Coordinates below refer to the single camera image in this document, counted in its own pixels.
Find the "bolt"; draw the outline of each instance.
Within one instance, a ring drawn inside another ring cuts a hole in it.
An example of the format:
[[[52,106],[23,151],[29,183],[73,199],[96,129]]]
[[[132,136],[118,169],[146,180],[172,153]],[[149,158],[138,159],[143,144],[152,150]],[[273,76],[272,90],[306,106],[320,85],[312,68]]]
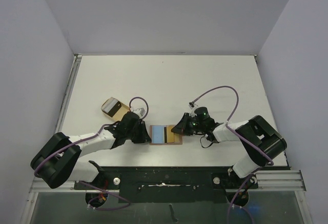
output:
[[[214,182],[214,184],[216,184],[216,185],[220,184],[220,178],[219,178],[219,177],[215,177],[215,178],[213,179],[213,182]]]
[[[251,183],[257,183],[257,178],[255,176],[253,176],[251,179],[250,179],[250,182]]]
[[[120,184],[121,180],[119,178],[114,178],[113,182],[114,182],[114,185],[117,186]]]

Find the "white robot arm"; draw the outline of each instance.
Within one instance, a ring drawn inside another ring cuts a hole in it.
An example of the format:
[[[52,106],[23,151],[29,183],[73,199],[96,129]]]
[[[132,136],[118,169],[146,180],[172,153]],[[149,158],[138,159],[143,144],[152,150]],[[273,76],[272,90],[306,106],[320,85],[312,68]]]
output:
[[[97,133],[79,136],[54,134],[31,161],[36,177],[41,177],[50,188],[57,188],[66,180],[92,182],[99,174],[93,162],[81,162],[84,155],[99,150],[114,149],[131,140],[135,144],[150,142],[140,109],[126,113],[121,121],[103,125]]]
[[[272,162],[286,148],[286,141],[260,115],[239,123],[216,123],[206,107],[193,104],[171,130],[181,135],[204,135],[212,143],[241,141],[247,154],[230,169],[230,173],[245,178],[258,168]]]

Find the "white wall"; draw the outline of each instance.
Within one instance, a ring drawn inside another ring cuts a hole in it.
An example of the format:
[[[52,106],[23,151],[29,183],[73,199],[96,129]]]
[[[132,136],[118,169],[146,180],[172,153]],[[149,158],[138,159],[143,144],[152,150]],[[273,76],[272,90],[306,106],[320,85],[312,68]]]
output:
[[[326,224],[328,0],[290,0],[258,59],[288,159],[303,172],[313,221]]]
[[[45,0],[0,0],[0,223],[19,222],[72,61]]]
[[[256,54],[288,0],[46,0],[74,53]]]

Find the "black stripe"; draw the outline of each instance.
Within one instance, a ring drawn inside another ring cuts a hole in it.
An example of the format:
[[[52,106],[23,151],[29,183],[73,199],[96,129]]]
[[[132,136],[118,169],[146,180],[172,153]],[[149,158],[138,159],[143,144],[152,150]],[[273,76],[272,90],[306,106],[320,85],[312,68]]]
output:
[[[121,103],[118,101],[115,105],[114,105],[114,107],[110,110],[110,111],[108,111],[108,115],[110,116],[110,117],[113,117],[117,112],[118,112],[118,110],[121,108]]]
[[[166,134],[167,132],[167,127],[164,127],[164,143],[168,142],[168,135]]]

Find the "white table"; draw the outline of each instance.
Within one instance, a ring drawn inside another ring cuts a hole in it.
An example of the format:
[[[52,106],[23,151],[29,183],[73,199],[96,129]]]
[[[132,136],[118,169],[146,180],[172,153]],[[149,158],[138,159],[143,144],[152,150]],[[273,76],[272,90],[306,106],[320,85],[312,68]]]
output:
[[[253,56],[118,56],[84,55],[69,100],[62,131],[66,135],[95,132],[111,123],[100,107],[109,97],[125,104],[134,96],[145,98],[150,112],[149,125],[176,124],[188,103],[206,90],[230,85],[240,95],[239,107],[232,122],[255,115],[275,122]],[[201,98],[210,116],[223,122],[231,113],[236,97],[230,89],[220,89]],[[135,100],[134,107],[144,106]],[[183,137],[182,145],[135,145],[127,141],[114,150],[98,151],[79,160],[94,160],[101,166],[210,167],[231,166],[246,153],[240,141],[223,142],[203,149],[200,136]],[[287,166],[282,153],[274,159],[276,166]]]

